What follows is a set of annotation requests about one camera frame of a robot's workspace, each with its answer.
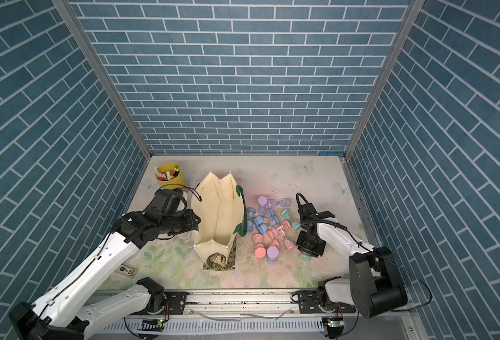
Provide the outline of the cream canvas tote bag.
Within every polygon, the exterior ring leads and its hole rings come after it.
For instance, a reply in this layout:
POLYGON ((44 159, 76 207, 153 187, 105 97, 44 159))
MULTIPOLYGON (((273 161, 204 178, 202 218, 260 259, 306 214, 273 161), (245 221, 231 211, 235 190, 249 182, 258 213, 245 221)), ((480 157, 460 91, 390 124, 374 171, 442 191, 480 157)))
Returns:
POLYGON ((235 268, 236 238, 247 234, 244 190, 232 174, 220 178, 210 172, 197 186, 199 198, 190 208, 200 218, 193 231, 193 249, 205 271, 235 268))

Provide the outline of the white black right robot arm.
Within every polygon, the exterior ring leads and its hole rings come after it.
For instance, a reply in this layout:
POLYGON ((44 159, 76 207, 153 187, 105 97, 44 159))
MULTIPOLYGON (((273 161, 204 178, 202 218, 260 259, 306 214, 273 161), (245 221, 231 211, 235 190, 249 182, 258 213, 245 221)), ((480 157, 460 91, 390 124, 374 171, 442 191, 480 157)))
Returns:
POLYGON ((330 246, 348 259, 349 279, 327 279, 316 289, 315 303, 327 313, 350 305, 366 319, 386 312, 413 312, 427 306, 433 293, 415 273, 397 264, 392 251, 357 238, 336 221, 332 212, 319 212, 301 193, 295 196, 302 229, 297 248, 303 255, 318 258, 330 246), (428 291, 427 301, 408 307, 408 294, 402 273, 413 277, 428 291))

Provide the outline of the teal hourglass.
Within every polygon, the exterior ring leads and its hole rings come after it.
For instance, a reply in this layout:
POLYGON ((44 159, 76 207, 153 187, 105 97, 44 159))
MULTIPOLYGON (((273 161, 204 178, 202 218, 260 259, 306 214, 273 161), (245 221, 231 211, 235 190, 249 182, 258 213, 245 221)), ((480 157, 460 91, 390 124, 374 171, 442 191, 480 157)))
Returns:
POLYGON ((290 210, 284 209, 280 213, 280 215, 285 220, 285 222, 291 226, 293 230, 298 231, 301 228, 300 222, 296 220, 294 217, 292 217, 290 210))
POLYGON ((304 262, 309 262, 311 260, 311 256, 308 255, 308 253, 304 253, 302 252, 300 255, 299 255, 299 258, 304 261, 304 262))

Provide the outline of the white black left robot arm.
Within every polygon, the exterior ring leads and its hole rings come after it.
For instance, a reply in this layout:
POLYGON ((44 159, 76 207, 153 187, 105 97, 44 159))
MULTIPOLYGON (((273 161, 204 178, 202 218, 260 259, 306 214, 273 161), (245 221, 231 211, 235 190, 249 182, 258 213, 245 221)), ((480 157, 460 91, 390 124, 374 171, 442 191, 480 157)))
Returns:
POLYGON ((166 314, 164 288, 139 279, 131 288, 99 303, 86 302, 116 270, 149 242, 196 230, 201 219, 188 208, 180 188, 158 189, 143 211, 119 218, 104 241, 65 279, 33 303, 9 313, 19 339, 89 339, 132 313, 166 314))

